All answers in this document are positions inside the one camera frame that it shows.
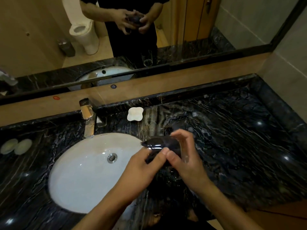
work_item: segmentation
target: sink drain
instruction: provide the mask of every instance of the sink drain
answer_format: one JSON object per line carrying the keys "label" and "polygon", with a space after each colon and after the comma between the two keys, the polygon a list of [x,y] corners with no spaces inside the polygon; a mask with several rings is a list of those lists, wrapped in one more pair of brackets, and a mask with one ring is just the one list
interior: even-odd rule
{"label": "sink drain", "polygon": [[117,154],[116,153],[110,153],[110,155],[108,155],[108,158],[107,158],[108,162],[110,164],[116,162],[117,160]]}

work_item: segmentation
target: white sink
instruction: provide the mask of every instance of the white sink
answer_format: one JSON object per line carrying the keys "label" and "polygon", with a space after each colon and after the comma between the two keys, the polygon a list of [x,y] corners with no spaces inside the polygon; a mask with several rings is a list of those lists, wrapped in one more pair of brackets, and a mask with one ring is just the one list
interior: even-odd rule
{"label": "white sink", "polygon": [[48,185],[52,199],[69,211],[90,212],[116,184],[131,156],[142,148],[140,142],[121,133],[78,142],[51,170]]}

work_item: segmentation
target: forearm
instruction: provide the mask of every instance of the forearm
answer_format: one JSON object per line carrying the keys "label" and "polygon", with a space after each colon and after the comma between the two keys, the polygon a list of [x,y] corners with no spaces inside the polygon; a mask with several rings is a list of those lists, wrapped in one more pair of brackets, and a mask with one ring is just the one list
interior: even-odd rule
{"label": "forearm", "polygon": [[112,189],[72,230],[111,230],[129,205]]}
{"label": "forearm", "polygon": [[152,5],[147,15],[150,17],[152,22],[154,22],[159,17],[162,10],[163,10],[163,4],[156,2]]}
{"label": "forearm", "polygon": [[112,22],[115,9],[100,8],[92,3],[80,1],[82,13],[85,17],[99,22]]}
{"label": "forearm", "polygon": [[199,194],[224,230],[262,230],[236,204],[232,203],[214,184]]}

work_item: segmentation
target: black marble countertop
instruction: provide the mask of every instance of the black marble countertop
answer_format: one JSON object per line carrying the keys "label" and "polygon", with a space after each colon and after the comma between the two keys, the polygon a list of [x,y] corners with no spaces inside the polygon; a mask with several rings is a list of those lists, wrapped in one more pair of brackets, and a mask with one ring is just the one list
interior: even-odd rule
{"label": "black marble countertop", "polygon": [[[144,108],[142,121],[127,120],[133,106]],[[210,179],[245,210],[307,197],[306,124],[255,75],[109,104],[98,115],[107,125],[95,134],[145,140],[177,128],[192,132]],[[83,217],[52,201],[48,176],[82,140],[84,126],[80,112],[72,112],[0,128],[1,144],[33,140],[23,155],[0,155],[0,229],[71,229]],[[161,216],[187,219],[191,210],[199,226],[214,218],[181,180],[161,173],[130,208],[116,229],[146,229]]]}
{"label": "black marble countertop", "polygon": [[[183,45],[167,46],[158,48],[157,54],[153,55],[154,65],[168,65],[174,62],[179,62],[185,59],[197,58],[205,55],[216,54],[224,51],[235,50],[223,34],[214,27],[209,38],[184,42]],[[97,70],[108,68],[111,66],[123,66],[138,71],[144,69],[141,54],[138,58],[136,55],[120,56],[100,61],[89,62],[85,64],[75,65],[67,68],[56,69],[27,76],[18,77],[18,84],[15,86],[8,86],[5,82],[0,81],[0,91],[8,90],[6,96],[0,94],[0,104],[11,103],[9,98],[15,98],[22,95],[35,94],[51,89],[59,89],[55,93],[69,92],[67,86],[78,84],[76,82],[82,76]],[[140,71],[137,77],[147,76],[148,72]],[[101,79],[109,79],[112,77],[120,77],[121,75],[113,75],[103,77]],[[47,92],[43,96],[53,95],[52,92]]]}

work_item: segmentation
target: white soap dish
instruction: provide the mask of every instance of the white soap dish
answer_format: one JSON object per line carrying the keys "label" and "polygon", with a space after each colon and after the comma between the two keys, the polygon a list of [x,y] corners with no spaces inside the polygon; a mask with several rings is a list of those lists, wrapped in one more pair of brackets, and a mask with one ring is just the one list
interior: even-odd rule
{"label": "white soap dish", "polygon": [[143,111],[144,109],[141,107],[132,107],[128,110],[128,121],[141,121],[143,119]]}

